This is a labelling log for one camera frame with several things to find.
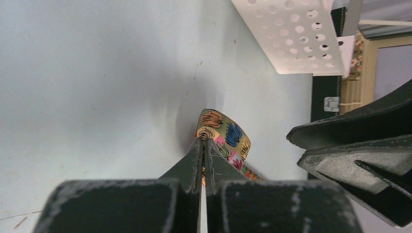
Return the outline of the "colourful patterned tie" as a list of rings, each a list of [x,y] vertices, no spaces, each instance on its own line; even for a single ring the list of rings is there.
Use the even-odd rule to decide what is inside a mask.
[[[238,123],[215,109],[204,109],[198,118],[195,137],[214,141],[218,154],[236,171],[252,181],[263,180],[246,164],[251,141]]]

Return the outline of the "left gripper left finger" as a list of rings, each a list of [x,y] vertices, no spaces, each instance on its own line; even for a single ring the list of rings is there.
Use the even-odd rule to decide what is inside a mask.
[[[203,141],[157,179],[70,180],[49,196],[36,233],[198,233]]]

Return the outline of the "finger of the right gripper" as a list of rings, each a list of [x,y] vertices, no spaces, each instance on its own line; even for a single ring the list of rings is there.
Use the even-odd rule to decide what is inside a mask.
[[[329,180],[388,224],[412,222],[412,83],[342,115],[296,126],[299,167]]]

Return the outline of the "white perforated plastic basket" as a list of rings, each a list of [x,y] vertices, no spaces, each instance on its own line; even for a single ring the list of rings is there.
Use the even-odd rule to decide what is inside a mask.
[[[279,74],[347,77],[355,36],[338,37],[331,0],[234,0]]]

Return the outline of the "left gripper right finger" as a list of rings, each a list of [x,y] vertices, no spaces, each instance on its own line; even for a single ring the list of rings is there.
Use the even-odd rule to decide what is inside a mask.
[[[205,141],[210,233],[360,233],[344,190],[331,182],[251,181]]]

